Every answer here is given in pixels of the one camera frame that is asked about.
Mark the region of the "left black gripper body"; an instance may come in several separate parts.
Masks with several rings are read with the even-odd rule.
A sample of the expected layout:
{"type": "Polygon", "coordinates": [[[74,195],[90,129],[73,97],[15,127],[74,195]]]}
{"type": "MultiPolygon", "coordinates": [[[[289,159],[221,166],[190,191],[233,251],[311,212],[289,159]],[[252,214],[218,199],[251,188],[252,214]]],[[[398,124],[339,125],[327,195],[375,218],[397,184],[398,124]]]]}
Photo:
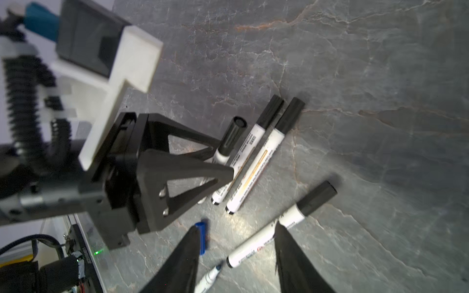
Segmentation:
{"type": "Polygon", "coordinates": [[[146,147],[147,114],[121,113],[89,170],[75,141],[65,165],[38,177],[11,147],[1,146],[1,225],[87,212],[107,248],[129,245],[129,233],[149,225],[136,176],[137,147],[146,147]]]}

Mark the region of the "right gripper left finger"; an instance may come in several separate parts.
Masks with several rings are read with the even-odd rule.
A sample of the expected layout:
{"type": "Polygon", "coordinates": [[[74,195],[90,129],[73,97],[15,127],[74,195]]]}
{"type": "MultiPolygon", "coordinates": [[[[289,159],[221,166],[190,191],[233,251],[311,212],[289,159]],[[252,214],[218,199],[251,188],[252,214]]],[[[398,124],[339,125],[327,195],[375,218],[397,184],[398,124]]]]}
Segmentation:
{"type": "Polygon", "coordinates": [[[199,267],[200,230],[192,226],[141,293],[193,293],[199,267]]]}

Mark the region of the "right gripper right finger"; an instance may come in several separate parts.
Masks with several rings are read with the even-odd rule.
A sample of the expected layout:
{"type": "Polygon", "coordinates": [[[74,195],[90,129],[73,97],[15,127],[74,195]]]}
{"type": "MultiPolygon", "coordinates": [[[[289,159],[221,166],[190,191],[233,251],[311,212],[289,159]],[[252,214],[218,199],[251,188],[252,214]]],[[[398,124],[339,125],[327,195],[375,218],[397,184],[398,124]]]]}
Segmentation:
{"type": "Polygon", "coordinates": [[[299,247],[286,227],[276,224],[276,269],[283,293],[332,293],[332,287],[299,247]]]}

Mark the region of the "white marker pen blue tip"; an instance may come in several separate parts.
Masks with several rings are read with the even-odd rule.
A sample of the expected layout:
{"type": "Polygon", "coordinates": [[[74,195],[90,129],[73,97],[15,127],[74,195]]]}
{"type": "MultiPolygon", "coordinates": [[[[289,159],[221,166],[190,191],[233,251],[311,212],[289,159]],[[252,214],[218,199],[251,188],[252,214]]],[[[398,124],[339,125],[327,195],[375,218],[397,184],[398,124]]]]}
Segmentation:
{"type": "Polygon", "coordinates": [[[205,274],[202,279],[197,283],[194,289],[194,293],[207,293],[210,288],[215,283],[218,275],[220,274],[224,263],[221,262],[213,269],[211,269],[207,274],[205,274]]]}

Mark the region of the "blue pen cap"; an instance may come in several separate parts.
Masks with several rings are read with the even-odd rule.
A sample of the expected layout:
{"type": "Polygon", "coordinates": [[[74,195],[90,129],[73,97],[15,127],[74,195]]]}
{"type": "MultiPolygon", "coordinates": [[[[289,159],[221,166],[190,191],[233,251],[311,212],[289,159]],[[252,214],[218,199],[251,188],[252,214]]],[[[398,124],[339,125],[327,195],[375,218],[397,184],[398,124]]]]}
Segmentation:
{"type": "Polygon", "coordinates": [[[204,219],[203,221],[197,222],[194,226],[199,230],[200,233],[200,251],[199,255],[202,256],[205,254],[207,249],[208,242],[208,221],[204,219]]]}

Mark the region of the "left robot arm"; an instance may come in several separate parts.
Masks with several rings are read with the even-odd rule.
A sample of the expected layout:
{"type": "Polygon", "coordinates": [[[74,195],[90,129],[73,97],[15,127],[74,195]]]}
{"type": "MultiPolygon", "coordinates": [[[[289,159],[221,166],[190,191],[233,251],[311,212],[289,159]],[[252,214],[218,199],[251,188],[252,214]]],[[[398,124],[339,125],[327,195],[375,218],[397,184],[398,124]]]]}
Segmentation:
{"type": "Polygon", "coordinates": [[[127,86],[147,91],[162,43],[114,16],[66,17],[58,68],[72,104],[19,25],[1,23],[13,139],[1,164],[1,223],[87,212],[109,249],[161,231],[233,178],[209,162],[221,146],[159,114],[120,112],[127,86]]]}

